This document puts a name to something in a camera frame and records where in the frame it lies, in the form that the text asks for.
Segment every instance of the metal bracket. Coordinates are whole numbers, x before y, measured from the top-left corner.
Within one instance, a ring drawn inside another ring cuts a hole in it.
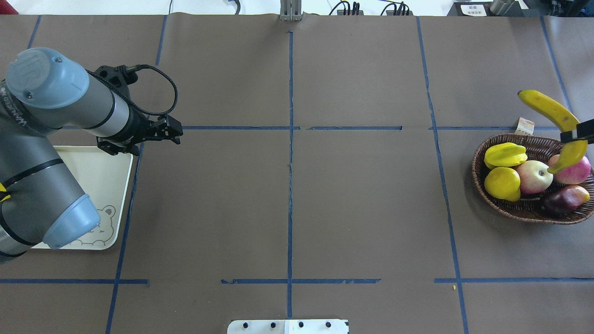
[[[340,319],[235,320],[227,334],[349,334],[349,321]]]
[[[280,0],[281,21],[301,21],[301,0]]]

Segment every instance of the red apple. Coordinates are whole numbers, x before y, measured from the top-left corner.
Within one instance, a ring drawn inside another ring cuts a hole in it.
[[[546,170],[549,166],[538,160],[528,160],[516,168],[520,175],[520,191],[536,194],[547,189],[553,182],[553,174]]]
[[[559,160],[559,155],[553,155],[549,159],[549,166],[552,166]],[[562,169],[559,173],[555,174],[553,179],[555,182],[563,184],[580,184],[584,182],[592,171],[592,166],[588,158],[583,157],[577,164]]]

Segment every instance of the white tray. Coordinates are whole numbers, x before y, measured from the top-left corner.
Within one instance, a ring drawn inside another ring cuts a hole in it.
[[[118,237],[119,224],[132,170],[132,155],[111,156],[95,146],[55,146],[85,193],[89,194],[101,217],[99,226],[63,250],[104,250]],[[32,248],[47,248],[40,243]]]

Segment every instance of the fruit basket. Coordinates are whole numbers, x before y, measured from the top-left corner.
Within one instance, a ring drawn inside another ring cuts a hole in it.
[[[484,186],[485,178],[490,171],[484,162],[485,152],[493,145],[506,142],[524,146],[529,160],[538,160],[543,163],[547,163],[553,155],[559,154],[563,146],[560,141],[551,138],[520,136],[517,134],[499,134],[483,141],[472,158],[472,179],[476,189],[487,204],[508,218],[529,223],[571,225],[583,222],[592,216],[592,213],[594,213],[594,169],[591,170],[588,179],[580,184],[590,194],[590,200],[578,207],[574,212],[561,218],[547,216],[542,212],[539,202],[540,197],[554,193],[565,186],[555,181],[549,188],[539,194],[522,194],[520,200],[516,202],[500,200],[489,195]]]

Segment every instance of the banana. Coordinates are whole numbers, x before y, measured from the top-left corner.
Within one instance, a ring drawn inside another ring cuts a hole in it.
[[[518,92],[518,97],[528,107],[553,122],[561,132],[575,130],[577,124],[580,122],[559,102],[537,90],[521,90]],[[563,144],[559,160],[550,166],[547,171],[551,174],[556,174],[564,168],[577,164],[584,154],[586,154],[587,146],[587,140],[577,140]]]

